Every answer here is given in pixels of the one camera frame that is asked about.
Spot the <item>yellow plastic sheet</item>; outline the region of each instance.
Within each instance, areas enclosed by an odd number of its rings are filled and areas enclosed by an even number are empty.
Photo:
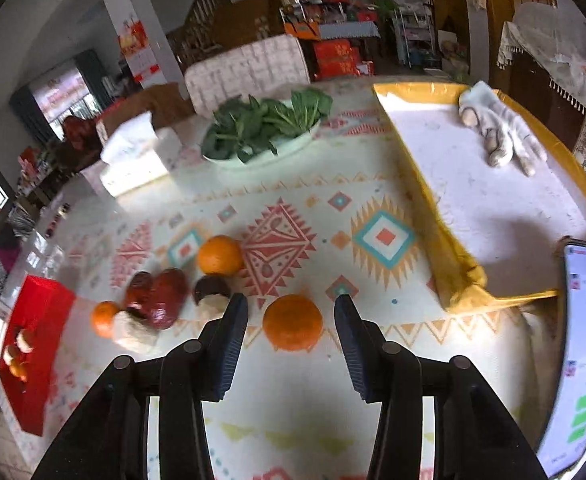
[[[457,105],[460,94],[468,86],[452,83],[383,83],[374,85],[375,94],[389,92],[410,103]],[[547,152],[566,171],[586,198],[586,173],[571,152],[538,121],[528,110],[508,95],[496,91],[496,95],[527,121]],[[418,234],[431,264],[439,301],[453,314],[481,312],[521,305],[539,298],[558,294],[555,289],[541,290],[534,294],[496,298],[486,290],[486,273],[483,267],[462,246],[442,220],[431,189],[411,157],[401,133],[397,132],[400,145],[400,162],[408,168],[406,185],[413,197],[414,215]]]

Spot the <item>smartphone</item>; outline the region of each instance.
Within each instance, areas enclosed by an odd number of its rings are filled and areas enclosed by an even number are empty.
[[[564,355],[553,409],[538,447],[549,478],[573,466],[586,450],[586,241],[564,238]]]

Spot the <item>wooden cabinet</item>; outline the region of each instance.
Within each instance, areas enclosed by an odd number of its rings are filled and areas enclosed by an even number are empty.
[[[549,83],[547,71],[527,52],[513,54],[509,95],[573,151],[584,115]]]

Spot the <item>spinach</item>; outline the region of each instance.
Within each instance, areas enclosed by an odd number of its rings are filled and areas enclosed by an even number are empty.
[[[291,92],[291,107],[275,99],[249,96],[245,103],[233,97],[213,113],[215,122],[202,142],[202,155],[215,160],[236,155],[244,164],[266,150],[277,155],[273,140],[295,139],[307,132],[329,115],[332,105],[330,96],[314,88]]]

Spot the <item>white glove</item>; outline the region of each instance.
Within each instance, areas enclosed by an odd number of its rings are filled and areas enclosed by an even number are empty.
[[[509,163],[515,153],[522,171],[535,174],[528,148],[540,160],[547,161],[547,152],[522,117],[498,99],[491,88],[480,81],[460,96],[460,118],[469,127],[478,127],[486,139],[488,163],[498,168]]]

